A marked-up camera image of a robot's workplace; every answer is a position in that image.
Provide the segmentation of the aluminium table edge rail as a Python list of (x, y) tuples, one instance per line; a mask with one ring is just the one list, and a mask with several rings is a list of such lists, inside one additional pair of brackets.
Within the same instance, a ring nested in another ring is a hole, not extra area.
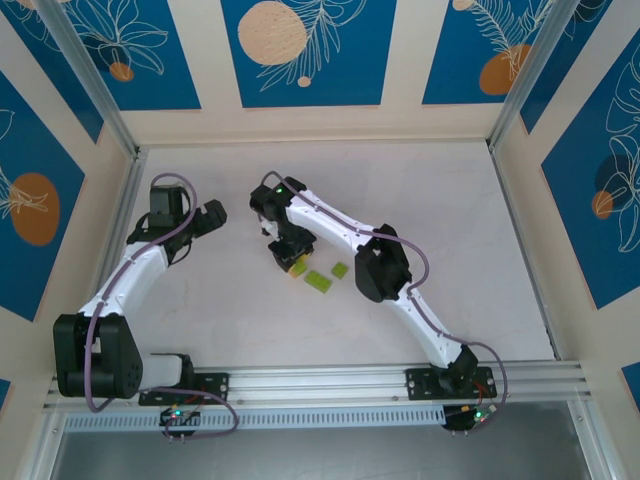
[(549, 339), (550, 346), (553, 350), (554, 359), (556, 361), (564, 360), (563, 345), (559, 341), (559, 338), (556, 335), (553, 321), (550, 316), (548, 304), (544, 299), (543, 292), (540, 288), (538, 277), (536, 275), (535, 269), (533, 268), (530, 252), (529, 252), (529, 249), (527, 248), (526, 240), (524, 237), (524, 231), (522, 229), (522, 225), (520, 222), (518, 211), (516, 209), (516, 205), (513, 201), (511, 192), (509, 190), (507, 179), (504, 175), (504, 172), (498, 160), (497, 154), (495, 153), (495, 148), (490, 145), (489, 141), (486, 141), (486, 146), (487, 146), (488, 153), (491, 157), (496, 178), (498, 180), (498, 183), (504, 198), (504, 202), (511, 220), (512, 228), (514, 230), (518, 247), (524, 262), (524, 267), (525, 267), (525, 270), (529, 279), (529, 283), (531, 285), (532, 292), (539, 310), (539, 314), (544, 324), (545, 332)]
[[(116, 210), (108, 230), (106, 244), (97, 266), (93, 285), (90, 289), (91, 294), (97, 293), (102, 288), (121, 259), (122, 251), (126, 243), (128, 225), (132, 216), (147, 157), (148, 151), (141, 149), (137, 157), (132, 161), (124, 178), (124, 183), (116, 198)], [(91, 319), (90, 316), (86, 317), (85, 313), (79, 314), (71, 330), (74, 366), (77, 368), (78, 374), (81, 374), (84, 370), (86, 333), (88, 323)]]

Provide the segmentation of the aluminium mounting rail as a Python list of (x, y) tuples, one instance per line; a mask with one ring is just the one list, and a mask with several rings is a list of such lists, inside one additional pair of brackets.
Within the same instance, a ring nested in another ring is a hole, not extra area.
[[(586, 400), (591, 391), (577, 361), (506, 361), (506, 380), (494, 362), (499, 393), (509, 402)], [(410, 402), (402, 364), (337, 367), (198, 368), (229, 375), (227, 401), (240, 408), (405, 405)]]

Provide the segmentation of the aluminium frame post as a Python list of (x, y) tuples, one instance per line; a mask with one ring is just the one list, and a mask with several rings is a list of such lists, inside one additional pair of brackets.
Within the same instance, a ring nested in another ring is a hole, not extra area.
[(127, 156), (135, 161), (139, 145), (62, 6), (56, 0), (33, 0), (38, 14), (82, 84), (105, 124)]
[(528, 98), (579, 2), (580, 0), (555, 0), (551, 5), (549, 16), (542, 24), (487, 138), (490, 154), (495, 153), (519, 115), (524, 101)]

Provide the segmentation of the grey metal sheet panel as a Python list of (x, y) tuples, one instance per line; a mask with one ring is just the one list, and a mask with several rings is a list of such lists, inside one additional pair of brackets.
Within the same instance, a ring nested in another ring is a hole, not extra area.
[(439, 426), (64, 435), (53, 480), (591, 480), (567, 408), (511, 404), (467, 435)]

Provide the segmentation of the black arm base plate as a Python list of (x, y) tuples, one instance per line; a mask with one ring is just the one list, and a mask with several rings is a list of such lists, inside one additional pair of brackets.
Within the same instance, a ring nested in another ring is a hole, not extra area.
[(172, 406), (172, 405), (214, 405), (218, 401), (193, 391), (213, 394), (223, 400), (227, 399), (230, 376), (227, 373), (195, 373), (171, 387), (162, 387), (139, 394), (140, 406)]
[(405, 371), (407, 395), (410, 400), (465, 400), (498, 396), (493, 372), (478, 367), (471, 383), (455, 393), (448, 393), (439, 383), (433, 368), (411, 368)]

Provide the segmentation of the long lime green lego brick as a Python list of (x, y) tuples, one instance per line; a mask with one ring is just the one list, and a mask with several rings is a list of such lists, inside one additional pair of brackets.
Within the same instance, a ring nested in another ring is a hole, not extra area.
[(304, 277), (304, 281), (322, 294), (326, 294), (333, 285), (331, 279), (316, 270), (310, 270)]

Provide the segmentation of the blue floral wall panel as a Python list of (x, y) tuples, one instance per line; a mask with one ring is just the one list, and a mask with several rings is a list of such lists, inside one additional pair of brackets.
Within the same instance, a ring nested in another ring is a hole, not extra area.
[(397, 0), (221, 0), (245, 109), (377, 106)]
[(555, 0), (450, 0), (424, 105), (501, 103)]
[(104, 120), (46, 27), (33, 0), (0, 0), (0, 11), (6, 16), (87, 135), (97, 144)]
[(595, 306), (640, 287), (640, 43), (619, 56), (542, 168)]
[(0, 72), (0, 307), (36, 319), (84, 179)]
[(62, 9), (120, 110), (201, 108), (168, 0), (67, 0)]
[[(580, 0), (582, 4), (590, 0)], [(518, 138), (549, 151), (573, 121), (579, 141), (640, 145), (640, 0), (607, 5), (593, 21), (572, 18), (520, 113)]]

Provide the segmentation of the black controller board mount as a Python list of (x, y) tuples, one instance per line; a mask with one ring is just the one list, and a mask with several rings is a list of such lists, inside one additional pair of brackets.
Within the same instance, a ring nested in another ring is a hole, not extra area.
[(160, 432), (170, 443), (185, 443), (195, 434), (200, 423), (201, 413), (197, 409), (184, 410), (177, 406), (166, 408), (159, 417)]
[(497, 413), (497, 407), (486, 408), (470, 405), (445, 406), (443, 408), (445, 423), (443, 428), (452, 434), (462, 432), (467, 435), (473, 430), (485, 426)]

